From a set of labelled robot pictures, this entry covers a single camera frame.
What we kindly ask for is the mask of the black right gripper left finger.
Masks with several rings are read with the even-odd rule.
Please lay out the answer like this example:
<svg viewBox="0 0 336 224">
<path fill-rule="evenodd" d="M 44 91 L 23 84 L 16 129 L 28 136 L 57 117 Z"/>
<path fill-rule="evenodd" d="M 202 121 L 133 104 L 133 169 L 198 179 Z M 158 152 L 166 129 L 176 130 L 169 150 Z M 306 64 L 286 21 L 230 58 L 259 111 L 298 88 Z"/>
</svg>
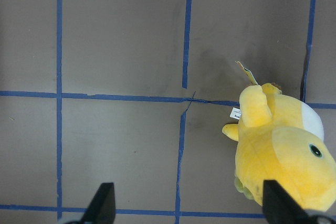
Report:
<svg viewBox="0 0 336 224">
<path fill-rule="evenodd" d="M 102 183 L 83 214 L 81 223 L 114 223 L 115 203 L 114 183 Z"/>
</svg>

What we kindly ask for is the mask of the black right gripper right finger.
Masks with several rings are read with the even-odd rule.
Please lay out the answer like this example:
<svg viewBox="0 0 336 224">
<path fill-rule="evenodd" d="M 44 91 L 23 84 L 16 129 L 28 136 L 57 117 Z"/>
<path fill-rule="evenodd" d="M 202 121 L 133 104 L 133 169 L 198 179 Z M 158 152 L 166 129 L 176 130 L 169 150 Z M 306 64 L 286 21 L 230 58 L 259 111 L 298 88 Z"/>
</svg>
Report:
<svg viewBox="0 0 336 224">
<path fill-rule="evenodd" d="M 276 180 L 265 180 L 263 214 L 268 223 L 310 223 L 309 215 Z"/>
</svg>

